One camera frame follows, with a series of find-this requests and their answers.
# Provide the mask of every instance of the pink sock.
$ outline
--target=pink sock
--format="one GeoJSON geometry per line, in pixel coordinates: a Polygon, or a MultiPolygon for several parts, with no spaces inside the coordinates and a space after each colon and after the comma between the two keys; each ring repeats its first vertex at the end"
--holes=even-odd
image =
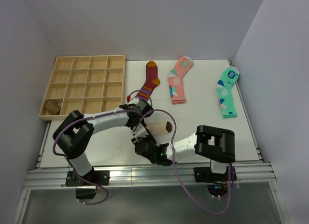
{"type": "Polygon", "coordinates": [[[168,73],[169,96],[172,104],[185,103],[183,77],[193,65],[191,58],[182,56],[168,73]]]}

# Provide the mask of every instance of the teal sock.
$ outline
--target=teal sock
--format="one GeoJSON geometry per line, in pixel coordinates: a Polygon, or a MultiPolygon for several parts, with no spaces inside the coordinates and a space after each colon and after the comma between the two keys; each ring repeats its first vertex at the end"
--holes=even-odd
{"type": "Polygon", "coordinates": [[[235,67],[229,67],[222,73],[220,80],[215,86],[215,89],[218,92],[218,102],[223,118],[237,117],[231,89],[238,77],[238,69],[235,67]]]}

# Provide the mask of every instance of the wooden frame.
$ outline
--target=wooden frame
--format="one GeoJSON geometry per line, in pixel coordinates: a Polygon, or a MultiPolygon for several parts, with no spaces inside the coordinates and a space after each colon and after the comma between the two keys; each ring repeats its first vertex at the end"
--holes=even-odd
{"type": "Polygon", "coordinates": [[[40,118],[62,120],[73,110],[98,113],[112,110],[123,102],[126,59],[117,56],[59,56],[42,103],[40,118]],[[61,107],[51,115],[49,101],[61,107]]]}

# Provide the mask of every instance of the rolled sock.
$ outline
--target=rolled sock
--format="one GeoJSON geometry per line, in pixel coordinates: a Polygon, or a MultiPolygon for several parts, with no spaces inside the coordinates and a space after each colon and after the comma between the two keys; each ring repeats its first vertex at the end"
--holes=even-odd
{"type": "Polygon", "coordinates": [[[159,121],[159,122],[147,122],[145,124],[153,135],[163,135],[170,133],[173,129],[173,125],[169,121],[159,121]]]}
{"type": "Polygon", "coordinates": [[[235,67],[227,68],[215,85],[218,93],[218,104],[223,118],[237,117],[231,89],[239,77],[239,70],[235,67]]]}
{"type": "Polygon", "coordinates": [[[156,63],[153,61],[149,61],[146,64],[146,81],[144,85],[141,87],[141,91],[137,93],[135,96],[139,98],[139,100],[147,101],[149,96],[152,94],[153,90],[160,84],[160,80],[158,79],[158,67],[156,63]]]}
{"type": "Polygon", "coordinates": [[[182,56],[168,73],[169,96],[172,104],[185,103],[183,91],[183,77],[192,67],[193,61],[187,56],[182,56]]]}

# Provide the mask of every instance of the wooden compartment box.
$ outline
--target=wooden compartment box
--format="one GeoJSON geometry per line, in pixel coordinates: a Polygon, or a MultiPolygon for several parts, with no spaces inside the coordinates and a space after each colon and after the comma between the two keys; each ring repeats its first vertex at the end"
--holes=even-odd
{"type": "Polygon", "coordinates": [[[63,120],[74,110],[98,113],[123,102],[126,59],[119,56],[57,57],[42,103],[40,118],[63,120]],[[60,114],[50,114],[46,104],[55,102],[60,114]]]}

